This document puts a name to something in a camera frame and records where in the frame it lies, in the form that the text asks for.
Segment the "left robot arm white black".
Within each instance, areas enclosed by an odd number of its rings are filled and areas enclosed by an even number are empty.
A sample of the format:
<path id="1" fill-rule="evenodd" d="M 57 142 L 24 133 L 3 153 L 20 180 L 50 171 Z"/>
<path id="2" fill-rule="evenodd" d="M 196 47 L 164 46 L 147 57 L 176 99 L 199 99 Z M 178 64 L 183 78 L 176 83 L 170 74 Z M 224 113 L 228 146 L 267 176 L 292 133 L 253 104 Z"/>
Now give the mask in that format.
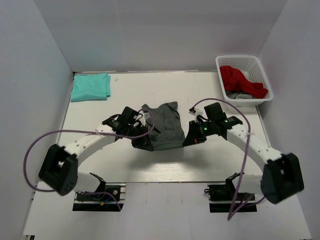
<path id="1" fill-rule="evenodd" d="M 52 145 L 44 158 L 39 178 L 61 196 L 71 191 L 99 200 L 105 196 L 106 181 L 95 173 L 79 172 L 79 166 L 90 156 L 120 139 L 130 139 L 135 148 L 153 150 L 149 134 L 155 119 L 147 109 L 135 111 L 125 107 L 121 114 L 105 119 L 93 131 L 67 145 Z"/>

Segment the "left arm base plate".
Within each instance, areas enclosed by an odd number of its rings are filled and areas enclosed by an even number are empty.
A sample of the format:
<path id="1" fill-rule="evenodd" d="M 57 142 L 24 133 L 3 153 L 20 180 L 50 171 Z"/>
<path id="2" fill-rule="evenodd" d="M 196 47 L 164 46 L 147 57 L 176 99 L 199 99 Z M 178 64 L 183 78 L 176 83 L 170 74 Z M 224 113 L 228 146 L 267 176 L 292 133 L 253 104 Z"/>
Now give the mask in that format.
<path id="1" fill-rule="evenodd" d="M 126 198 L 125 183 L 107 183 L 101 193 L 76 192 L 74 212 L 120 212 Z"/>

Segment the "dark grey t shirt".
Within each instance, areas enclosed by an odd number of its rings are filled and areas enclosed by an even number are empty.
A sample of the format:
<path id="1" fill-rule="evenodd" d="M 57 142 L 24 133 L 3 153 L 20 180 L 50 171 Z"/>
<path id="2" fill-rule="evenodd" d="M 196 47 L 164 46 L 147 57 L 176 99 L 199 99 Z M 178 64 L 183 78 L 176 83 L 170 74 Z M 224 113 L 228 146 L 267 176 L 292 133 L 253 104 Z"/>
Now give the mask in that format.
<path id="1" fill-rule="evenodd" d="M 147 119 L 148 128 L 150 129 L 154 126 L 149 133 L 149 139 L 154 151 L 183 147 L 185 133 L 182 129 L 177 101 L 163 103 L 157 108 L 151 108 L 147 104 L 143 104 L 141 108 L 148 110 L 154 116 L 154 120 Z"/>

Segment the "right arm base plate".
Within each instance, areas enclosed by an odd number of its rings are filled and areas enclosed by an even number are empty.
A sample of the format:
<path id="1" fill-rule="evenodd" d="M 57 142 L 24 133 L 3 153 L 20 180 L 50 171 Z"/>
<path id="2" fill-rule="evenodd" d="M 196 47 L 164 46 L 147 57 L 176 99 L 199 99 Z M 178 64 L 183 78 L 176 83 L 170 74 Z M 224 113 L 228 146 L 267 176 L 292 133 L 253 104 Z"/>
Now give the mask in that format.
<path id="1" fill-rule="evenodd" d="M 226 190 L 223 183 L 209 184 L 204 190 L 204 193 L 208 195 L 210 213 L 229 213 L 234 194 L 232 191 Z M 255 202 L 256 199 L 255 196 L 253 196 L 238 212 L 257 212 Z"/>

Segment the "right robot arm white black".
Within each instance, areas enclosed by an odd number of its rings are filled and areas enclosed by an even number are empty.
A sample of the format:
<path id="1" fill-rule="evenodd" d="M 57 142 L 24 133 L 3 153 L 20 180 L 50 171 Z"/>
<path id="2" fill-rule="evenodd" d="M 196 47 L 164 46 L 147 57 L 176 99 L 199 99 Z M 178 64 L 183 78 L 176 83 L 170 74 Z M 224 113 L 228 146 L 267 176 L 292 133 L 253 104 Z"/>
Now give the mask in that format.
<path id="1" fill-rule="evenodd" d="M 246 200 L 248 195 L 257 194 L 278 204 L 304 190 L 298 157 L 293 153 L 284 154 L 257 137 L 249 136 L 243 122 L 236 116 L 227 117 L 219 103 L 205 106 L 206 117 L 195 107 L 190 108 L 189 113 L 194 120 L 189 122 L 183 147 L 204 143 L 208 136 L 217 135 L 246 153 L 262 171 L 261 175 L 234 173 L 224 184 L 210 185 L 206 192 L 211 201 L 236 200 L 240 196 Z"/>

